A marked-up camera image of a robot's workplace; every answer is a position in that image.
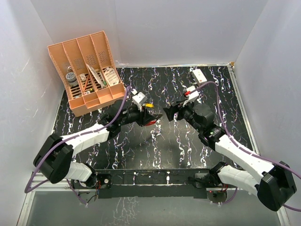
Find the red black keyring holder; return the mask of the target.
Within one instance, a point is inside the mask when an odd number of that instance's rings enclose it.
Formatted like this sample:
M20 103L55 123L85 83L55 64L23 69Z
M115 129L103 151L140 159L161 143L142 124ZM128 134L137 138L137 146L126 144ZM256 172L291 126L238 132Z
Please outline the red black keyring holder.
M147 121L146 124L145 124L145 126L153 125L153 124L156 123L156 121L157 121L157 119L152 119L152 120L150 120L150 121Z

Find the key with yellow tag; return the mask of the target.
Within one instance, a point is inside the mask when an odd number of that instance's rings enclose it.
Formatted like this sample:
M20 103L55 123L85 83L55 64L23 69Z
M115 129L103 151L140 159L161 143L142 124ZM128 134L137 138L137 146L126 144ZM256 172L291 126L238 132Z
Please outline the key with yellow tag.
M143 104L143 107L147 107L147 108L153 108L153 107L154 107L154 105L153 105L153 104L149 104L149 103L147 103L147 104Z

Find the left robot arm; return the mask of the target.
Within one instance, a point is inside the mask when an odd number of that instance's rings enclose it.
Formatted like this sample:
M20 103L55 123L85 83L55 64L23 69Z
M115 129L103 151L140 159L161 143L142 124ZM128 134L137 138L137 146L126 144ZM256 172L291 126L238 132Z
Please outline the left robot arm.
M80 181L85 187L92 188L97 183L96 171L88 164L73 162L80 152L99 143L115 138L121 127L130 123L149 126L162 117L160 113L150 113L145 107L116 101L103 113L93 126L66 136L51 134L43 144L33 161L35 167L49 180L56 184L62 179Z

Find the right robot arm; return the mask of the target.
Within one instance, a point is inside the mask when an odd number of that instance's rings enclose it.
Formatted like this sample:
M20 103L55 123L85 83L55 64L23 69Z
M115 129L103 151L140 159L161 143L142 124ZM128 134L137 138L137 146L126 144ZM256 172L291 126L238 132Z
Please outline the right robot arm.
M210 169L209 183L216 187L233 185L253 195L271 211L278 211L296 193L293 172L283 161L273 162L249 150L214 122L214 113L205 104L178 102L164 108L169 121L186 120L201 142L237 163L241 170L224 162Z

